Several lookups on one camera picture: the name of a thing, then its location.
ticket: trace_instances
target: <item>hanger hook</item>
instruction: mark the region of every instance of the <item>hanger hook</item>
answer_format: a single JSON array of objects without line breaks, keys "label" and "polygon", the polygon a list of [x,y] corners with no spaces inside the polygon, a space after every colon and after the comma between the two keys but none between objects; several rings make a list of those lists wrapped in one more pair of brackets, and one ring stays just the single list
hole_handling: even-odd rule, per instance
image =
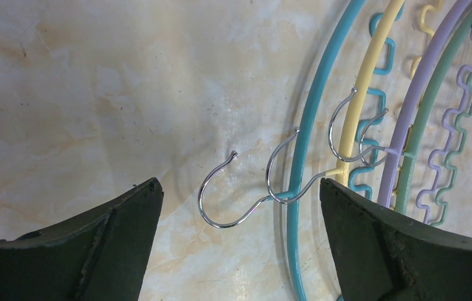
[{"label": "hanger hook", "polygon": [[[373,122],[375,122],[377,119],[381,118],[381,117],[384,117],[384,115],[389,112],[388,108],[384,108],[384,110],[382,111],[382,113],[374,116],[371,120],[369,120],[369,122],[367,122],[367,124],[363,127],[362,129],[362,134],[361,134],[361,137],[360,137],[360,142],[358,143],[358,146],[360,147],[360,153],[362,154],[363,151],[362,151],[362,147],[363,147],[363,140],[365,139],[365,134],[367,133],[367,130],[369,129],[369,126],[371,126],[373,124]],[[382,163],[384,163],[385,161],[385,157],[382,158],[381,160],[379,160],[378,162],[376,162],[375,164],[371,164],[369,162],[367,162],[365,160],[365,158],[362,156],[361,157],[361,160],[362,160],[362,163],[363,165],[367,166],[367,167],[377,167],[379,165],[381,165]]]},{"label": "hanger hook", "polygon": [[340,112],[340,110],[348,103],[352,100],[352,98],[354,97],[354,94],[356,94],[356,92],[358,91],[358,89],[356,88],[352,88],[351,89],[351,94],[349,94],[349,96],[347,96],[347,98],[345,98],[344,100],[342,100],[340,102],[340,104],[336,107],[336,109],[334,110],[334,112],[332,113],[332,117],[330,118],[330,123],[328,124],[328,145],[330,146],[330,150],[332,151],[332,153],[334,154],[334,156],[336,158],[338,158],[339,160],[343,161],[343,162],[355,162],[355,161],[358,161],[360,160],[360,158],[362,158],[363,156],[367,155],[369,152],[373,151],[374,149],[378,149],[379,151],[385,151],[385,148],[382,147],[382,146],[378,146],[378,145],[371,145],[370,147],[367,147],[363,152],[361,152],[359,155],[355,156],[355,157],[342,157],[340,155],[340,153],[336,150],[336,148],[334,147],[334,142],[333,142],[333,137],[332,137],[332,129],[334,127],[334,122],[336,121],[336,118],[338,116],[338,113]]},{"label": "hanger hook", "polygon": [[281,204],[290,204],[290,203],[293,203],[295,201],[297,201],[298,199],[300,199],[302,196],[304,196],[304,194],[308,191],[308,189],[310,188],[310,186],[312,186],[312,184],[319,178],[321,177],[325,177],[326,176],[326,172],[320,172],[318,174],[316,174],[315,176],[313,176],[310,181],[308,181],[308,183],[305,185],[305,187],[301,190],[301,192],[299,194],[297,194],[295,197],[293,198],[289,198],[289,199],[281,199],[279,198],[275,192],[273,191],[273,188],[271,187],[271,167],[273,166],[273,162],[275,161],[275,158],[278,156],[279,152],[281,151],[281,149],[283,147],[285,147],[288,143],[290,143],[290,141],[292,141],[293,139],[295,139],[295,136],[297,136],[297,134],[299,133],[300,129],[298,127],[295,128],[293,134],[291,134],[284,142],[280,143],[279,146],[277,146],[275,148],[275,150],[273,151],[273,153],[271,153],[271,156],[269,158],[269,161],[267,162],[267,167],[265,168],[265,183],[267,184],[267,192],[269,193],[269,196],[272,197],[275,201],[281,203]]},{"label": "hanger hook", "polygon": [[245,221],[245,219],[247,219],[251,215],[251,213],[253,213],[256,210],[256,208],[258,208],[258,206],[260,206],[260,204],[268,200],[267,196],[259,199],[258,201],[256,201],[256,203],[254,203],[253,206],[251,206],[251,208],[249,208],[249,210],[247,210],[247,212],[241,218],[236,219],[235,221],[231,223],[227,223],[227,224],[216,223],[207,216],[207,214],[205,213],[205,210],[203,209],[203,193],[205,192],[205,188],[207,187],[207,184],[210,181],[210,179],[213,178],[223,168],[225,168],[225,166],[229,165],[234,160],[234,158],[236,158],[237,155],[238,153],[233,150],[232,152],[230,152],[230,155],[225,162],[221,163],[216,168],[212,169],[212,171],[206,176],[205,180],[203,181],[203,184],[201,184],[201,187],[199,188],[199,193],[197,195],[199,212],[201,213],[201,216],[209,225],[218,229],[231,228],[242,223],[243,221]]}]

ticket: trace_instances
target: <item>metal hook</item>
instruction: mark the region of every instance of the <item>metal hook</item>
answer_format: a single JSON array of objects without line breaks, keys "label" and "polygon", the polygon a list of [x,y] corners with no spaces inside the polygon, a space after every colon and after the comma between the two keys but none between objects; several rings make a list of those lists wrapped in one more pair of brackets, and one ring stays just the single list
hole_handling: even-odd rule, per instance
[{"label": "metal hook", "polygon": [[334,121],[336,121],[336,118],[338,116],[338,113],[340,112],[340,110],[349,102],[352,100],[352,98],[354,97],[354,94],[358,91],[358,89],[356,88],[352,88],[351,89],[351,94],[349,94],[349,96],[347,96],[347,98],[345,98],[344,100],[342,100],[340,102],[340,104],[336,107],[336,109],[334,110],[334,112],[332,113],[332,117],[330,118],[330,123],[328,124],[328,145],[330,146],[330,150],[332,151],[332,153],[334,154],[334,156],[336,158],[338,158],[339,160],[343,161],[343,162],[355,162],[355,161],[358,161],[360,160],[360,158],[363,158],[363,156],[367,155],[369,152],[373,151],[374,149],[378,149],[379,151],[385,151],[385,148],[382,147],[382,146],[378,146],[378,145],[371,145],[370,147],[367,147],[363,152],[360,152],[359,155],[355,156],[355,157],[351,157],[351,158],[348,158],[348,157],[342,157],[340,155],[340,153],[336,150],[336,148],[334,147],[334,142],[333,142],[333,139],[332,139],[332,130],[333,130],[333,127],[334,127]]},{"label": "metal hook", "polygon": [[310,186],[312,186],[312,184],[319,178],[321,177],[325,177],[326,176],[326,171],[325,172],[320,172],[318,174],[316,174],[315,176],[313,176],[310,181],[308,181],[308,183],[305,185],[305,187],[301,190],[301,192],[299,194],[297,194],[295,197],[293,198],[288,198],[288,199],[281,199],[279,198],[275,192],[273,192],[273,188],[271,187],[271,167],[273,166],[273,162],[275,161],[275,158],[277,157],[277,155],[279,154],[279,152],[281,151],[281,149],[286,146],[290,141],[292,141],[293,139],[295,139],[295,136],[297,136],[297,134],[299,133],[300,129],[298,127],[295,128],[294,130],[294,133],[288,137],[283,143],[279,144],[279,146],[277,146],[277,148],[275,148],[275,150],[273,151],[273,153],[271,154],[270,158],[269,158],[269,161],[267,162],[267,167],[265,168],[265,183],[267,184],[267,192],[269,193],[269,196],[272,197],[275,201],[281,203],[281,204],[290,204],[290,203],[293,203],[295,201],[297,201],[298,199],[300,199],[302,196],[304,196],[304,194],[308,191],[308,189],[310,188]]},{"label": "metal hook", "polygon": [[[371,120],[369,120],[369,122],[367,122],[367,124],[363,127],[362,129],[362,134],[361,134],[361,137],[360,137],[360,143],[358,144],[358,146],[360,147],[360,153],[362,154],[363,151],[362,151],[362,147],[363,147],[363,140],[365,139],[365,133],[367,133],[367,129],[369,129],[369,126],[371,126],[373,124],[373,122],[375,122],[377,119],[379,119],[380,117],[383,117],[387,112],[389,112],[388,108],[384,108],[384,110],[382,111],[382,113],[374,116]],[[381,165],[382,163],[384,163],[385,161],[385,157],[382,158],[381,160],[379,160],[378,162],[376,162],[375,164],[371,164],[369,162],[367,162],[365,160],[365,158],[362,156],[361,157],[361,160],[362,160],[362,163],[363,165],[367,166],[367,167],[377,167],[379,165]]]},{"label": "metal hook", "polygon": [[245,221],[245,219],[247,219],[251,215],[251,213],[253,213],[256,210],[256,208],[258,208],[258,206],[260,206],[260,204],[262,204],[264,201],[267,201],[269,199],[267,196],[259,199],[258,201],[256,201],[256,203],[254,203],[253,206],[251,206],[251,208],[249,208],[249,210],[247,210],[247,212],[241,218],[236,219],[235,221],[233,221],[231,223],[227,223],[227,224],[216,223],[207,216],[207,214],[205,213],[205,210],[203,209],[203,193],[205,192],[205,188],[206,188],[208,182],[210,181],[210,179],[213,176],[215,176],[215,174],[220,172],[223,168],[225,168],[225,166],[229,165],[232,162],[232,160],[234,160],[234,158],[236,158],[237,155],[238,155],[238,153],[235,152],[234,150],[232,152],[230,152],[230,155],[229,155],[228,159],[225,162],[218,165],[216,168],[214,168],[206,176],[206,179],[203,181],[203,184],[201,184],[201,187],[199,188],[199,194],[198,194],[198,197],[197,197],[197,201],[198,201],[198,205],[199,205],[199,212],[201,213],[201,216],[203,217],[203,219],[208,224],[210,224],[211,226],[216,227],[218,229],[231,228],[231,227],[236,226],[237,224],[242,223],[243,221]]}]

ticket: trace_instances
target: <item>beige marble tabletop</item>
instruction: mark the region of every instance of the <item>beige marble tabletop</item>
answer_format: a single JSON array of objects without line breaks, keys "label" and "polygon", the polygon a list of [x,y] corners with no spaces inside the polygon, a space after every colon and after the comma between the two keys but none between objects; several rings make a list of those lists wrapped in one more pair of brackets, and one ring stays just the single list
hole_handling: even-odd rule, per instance
[{"label": "beige marble tabletop", "polygon": [[[327,122],[354,84],[369,20],[387,2],[368,1],[341,49],[314,125],[305,180],[335,165]],[[394,70],[373,77],[372,86],[388,95],[390,112],[370,132],[383,145],[410,83],[411,59],[426,47],[419,12],[435,2],[407,2],[389,34],[397,43]],[[431,26],[454,1],[443,2],[441,12],[428,14]],[[299,123],[346,4],[0,0],[0,239],[57,223],[157,177],[166,194],[140,300],[294,300],[283,243],[286,209],[266,203],[238,227],[217,230],[199,215],[196,194],[232,149],[240,155],[208,188],[208,213],[231,221],[266,193],[269,155]],[[472,63],[469,40],[438,95],[423,149],[444,143],[438,120],[459,101],[453,78],[465,63]],[[368,97],[362,116],[375,106]],[[458,188],[446,196],[452,204],[443,228],[472,236],[472,118],[464,125],[468,144],[455,158]],[[275,166],[276,189],[286,187],[292,147]],[[423,165],[417,190],[434,176]],[[360,180],[376,185],[381,172]],[[340,288],[317,190],[301,200],[303,280],[309,300],[334,300]]]}]

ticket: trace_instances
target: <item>silver hook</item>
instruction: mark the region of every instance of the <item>silver hook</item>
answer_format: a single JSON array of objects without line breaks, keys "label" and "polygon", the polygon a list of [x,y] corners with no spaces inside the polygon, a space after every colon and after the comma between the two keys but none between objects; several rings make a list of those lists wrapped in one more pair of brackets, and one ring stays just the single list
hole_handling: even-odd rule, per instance
[{"label": "silver hook", "polygon": [[236,226],[237,224],[242,223],[243,221],[245,221],[245,219],[247,219],[251,215],[251,213],[253,213],[256,210],[256,208],[258,208],[258,206],[260,206],[260,204],[262,204],[264,201],[267,201],[267,199],[268,199],[267,196],[259,199],[258,201],[256,201],[256,203],[254,203],[253,206],[251,206],[251,208],[249,208],[249,210],[247,210],[247,212],[241,218],[236,219],[235,221],[233,221],[231,223],[227,223],[227,224],[216,223],[207,216],[207,214],[205,213],[205,210],[203,209],[203,193],[205,192],[205,188],[206,188],[208,182],[210,181],[210,179],[213,176],[215,176],[215,174],[220,172],[223,168],[225,168],[225,166],[229,165],[232,162],[232,160],[234,160],[234,158],[236,158],[237,155],[238,155],[238,153],[235,152],[234,150],[232,152],[230,152],[230,155],[229,155],[228,159],[225,162],[218,165],[216,168],[214,168],[206,176],[206,179],[203,181],[203,184],[201,184],[201,187],[199,188],[199,194],[197,196],[197,201],[198,201],[198,205],[199,205],[199,212],[201,213],[201,216],[203,217],[203,219],[208,224],[210,224],[211,226],[216,227],[218,229],[231,228],[231,227]]},{"label": "silver hook", "polygon": [[349,102],[352,100],[352,98],[354,97],[354,94],[356,94],[356,92],[358,91],[358,89],[356,88],[352,88],[351,89],[351,94],[349,94],[349,96],[347,96],[347,98],[345,98],[344,100],[342,100],[340,102],[340,104],[336,107],[336,109],[334,110],[334,112],[332,113],[332,117],[330,118],[330,123],[328,124],[328,145],[330,146],[330,150],[332,151],[332,153],[334,154],[334,156],[336,158],[338,158],[339,160],[343,161],[343,162],[355,162],[355,161],[358,161],[360,160],[360,158],[363,158],[363,156],[367,155],[369,152],[373,151],[374,149],[378,149],[379,151],[385,151],[385,148],[382,147],[382,146],[378,146],[378,145],[371,145],[370,147],[367,147],[363,152],[360,152],[359,155],[355,156],[355,157],[351,157],[351,158],[348,158],[348,157],[342,157],[340,155],[340,153],[336,150],[336,148],[334,147],[334,142],[333,142],[333,139],[332,139],[332,129],[334,127],[334,121],[336,121],[336,118],[338,116],[338,113],[340,112],[340,110]]},{"label": "silver hook", "polygon": [[[367,124],[363,127],[362,129],[362,136],[360,137],[360,143],[358,144],[358,146],[360,147],[360,153],[363,153],[362,151],[362,147],[363,147],[363,140],[365,139],[365,133],[367,133],[367,129],[369,129],[369,126],[371,126],[373,124],[373,122],[375,122],[377,119],[379,119],[380,117],[383,117],[387,112],[389,112],[388,108],[384,108],[384,111],[382,111],[382,113],[374,116],[371,120],[369,120],[369,122],[367,122]],[[382,158],[381,160],[379,160],[378,162],[376,162],[375,164],[371,164],[369,162],[367,162],[365,160],[365,158],[362,156],[361,158],[362,160],[362,163],[363,165],[367,166],[367,167],[377,167],[379,165],[381,165],[382,163],[384,163],[385,161],[385,157]]]},{"label": "silver hook", "polygon": [[317,179],[326,176],[326,172],[320,172],[320,173],[316,174],[315,176],[313,176],[310,179],[310,181],[308,181],[308,183],[305,185],[303,190],[301,190],[301,192],[299,194],[297,194],[295,197],[293,197],[291,199],[281,199],[273,192],[273,188],[271,188],[271,167],[273,166],[273,162],[275,161],[275,158],[277,157],[277,155],[279,154],[281,149],[284,146],[286,146],[290,141],[292,141],[295,138],[295,136],[297,136],[299,131],[300,131],[300,129],[298,127],[296,127],[295,130],[294,130],[294,133],[290,137],[288,137],[283,143],[279,144],[279,146],[277,146],[277,148],[275,148],[275,150],[271,154],[271,157],[269,158],[269,161],[267,162],[267,167],[265,168],[265,183],[267,184],[267,192],[269,193],[270,197],[272,197],[275,201],[277,201],[281,204],[290,204],[290,203],[293,203],[293,202],[297,201],[302,196],[304,196],[304,194],[308,191],[310,186],[312,186],[312,184]]}]

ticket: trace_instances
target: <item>purple wavy bar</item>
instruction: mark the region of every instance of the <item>purple wavy bar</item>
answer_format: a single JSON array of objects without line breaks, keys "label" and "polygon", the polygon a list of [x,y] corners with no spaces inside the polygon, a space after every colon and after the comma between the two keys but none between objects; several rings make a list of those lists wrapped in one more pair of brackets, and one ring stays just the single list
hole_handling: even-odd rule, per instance
[{"label": "purple wavy bar", "polygon": [[[458,70],[458,75],[456,76],[456,84],[460,88],[463,89],[463,94],[461,96],[461,100],[459,102],[458,108],[457,109],[448,108],[443,113],[443,118],[441,119],[441,124],[443,125],[443,127],[445,129],[447,129],[449,131],[449,137],[447,138],[447,142],[445,143],[445,147],[443,149],[434,149],[430,153],[430,155],[428,156],[428,167],[430,167],[431,169],[436,171],[436,177],[434,178],[434,182],[432,183],[432,188],[423,189],[423,190],[419,191],[419,194],[416,197],[416,206],[419,209],[425,209],[425,206],[426,206],[426,205],[423,205],[421,203],[422,197],[427,195],[427,194],[434,194],[436,192],[436,189],[437,189],[438,185],[439,185],[439,179],[441,177],[441,167],[434,164],[434,157],[436,155],[443,155],[443,156],[447,155],[447,153],[450,151],[451,142],[454,138],[454,135],[458,132],[457,129],[453,125],[449,124],[448,119],[449,119],[451,114],[457,115],[457,114],[462,113],[463,110],[465,110],[465,108],[468,104],[469,96],[471,95],[471,89],[463,81],[463,78],[464,78],[464,75],[465,75],[466,72],[471,73],[472,72],[472,66],[463,65]],[[428,223],[428,218],[429,217],[430,217],[430,209],[428,209],[425,212],[423,223]]]},{"label": "purple wavy bar", "polygon": [[380,190],[378,192],[378,204],[389,207],[391,205],[391,194],[395,184],[397,168],[399,166],[400,156],[406,141],[408,128],[412,122],[416,111],[417,101],[420,99],[425,83],[434,71],[439,53],[443,49],[446,40],[451,34],[454,26],[458,23],[461,14],[465,12],[472,0],[457,0],[447,13],[441,25],[439,25],[432,41],[428,44],[426,52],[423,55],[416,74],[414,75],[408,92],[404,98],[404,103],[399,113],[397,125],[393,131],[389,153],[386,156]]}]

